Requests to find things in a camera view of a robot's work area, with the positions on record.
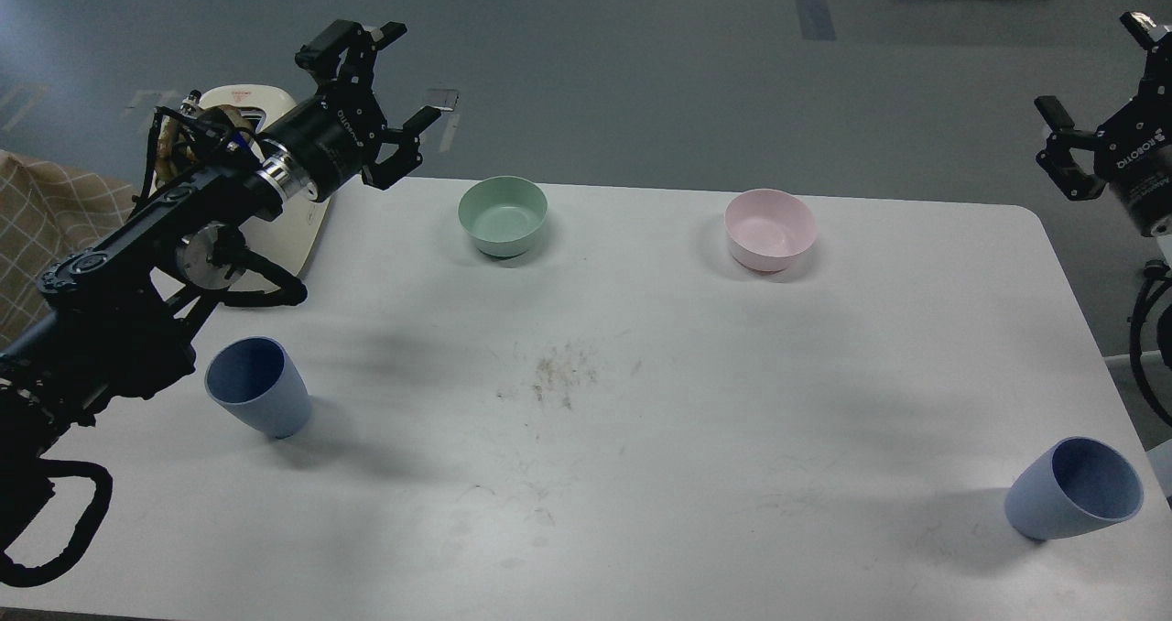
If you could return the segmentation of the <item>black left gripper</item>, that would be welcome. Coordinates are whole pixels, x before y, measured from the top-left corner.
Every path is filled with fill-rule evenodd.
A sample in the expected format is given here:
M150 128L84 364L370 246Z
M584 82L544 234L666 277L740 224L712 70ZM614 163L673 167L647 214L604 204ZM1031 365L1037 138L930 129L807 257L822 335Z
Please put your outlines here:
M327 202L354 176L364 186L389 190L422 165L421 137L443 112L422 105L398 128L389 128L373 90L381 50L406 36L407 25L379 27L336 20L297 52L297 66L315 93L264 129L264 170L284 195ZM381 146L394 146L376 161Z

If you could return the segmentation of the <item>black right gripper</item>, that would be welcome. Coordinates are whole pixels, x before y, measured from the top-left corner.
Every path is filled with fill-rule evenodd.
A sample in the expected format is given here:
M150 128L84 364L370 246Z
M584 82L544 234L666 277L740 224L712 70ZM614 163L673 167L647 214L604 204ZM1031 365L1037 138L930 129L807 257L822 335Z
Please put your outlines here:
M1112 195L1143 237L1168 236L1168 34L1143 12L1124 12L1119 23L1146 52L1137 91L1093 130L1075 127L1057 96L1038 96L1049 136L1035 161L1069 202ZM1075 150L1095 153L1095 173L1075 161Z

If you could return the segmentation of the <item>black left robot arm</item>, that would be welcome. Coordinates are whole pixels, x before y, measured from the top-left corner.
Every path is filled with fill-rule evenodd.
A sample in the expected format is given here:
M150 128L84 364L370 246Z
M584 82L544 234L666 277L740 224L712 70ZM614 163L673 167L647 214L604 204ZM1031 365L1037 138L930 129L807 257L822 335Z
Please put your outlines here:
M440 120L424 105L402 125L373 90L377 54L406 23L336 20L297 53L316 91L264 130L222 108L155 109L152 136L180 134L180 168L159 144L146 153L141 195L122 227L42 271L46 318L4 350L4 547L42 511L60 478L93 483L91 503L64 550L39 566L4 555L4 584L50 584L91 546L113 500L96 463L50 460L71 426L91 426L113 398L150 400L195 371L192 347L218 305L298 305L301 279L255 253L241 227L275 221L304 196L327 202L355 176L388 190L421 165L421 134Z

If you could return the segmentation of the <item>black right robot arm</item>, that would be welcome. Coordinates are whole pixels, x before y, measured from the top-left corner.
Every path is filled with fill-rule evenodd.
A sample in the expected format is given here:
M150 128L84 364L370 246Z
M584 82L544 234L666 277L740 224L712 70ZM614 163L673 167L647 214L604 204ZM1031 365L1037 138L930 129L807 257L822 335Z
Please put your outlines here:
M1049 134L1035 161L1069 202L1092 202L1109 191L1137 233L1158 243L1163 259L1144 267L1129 320L1127 363L1147 407L1168 424L1168 408L1146 377L1142 344L1151 310L1168 294L1171 34L1168 25L1140 11L1124 12L1119 21L1145 53L1134 96L1090 130L1075 127L1059 98L1038 96L1034 107Z

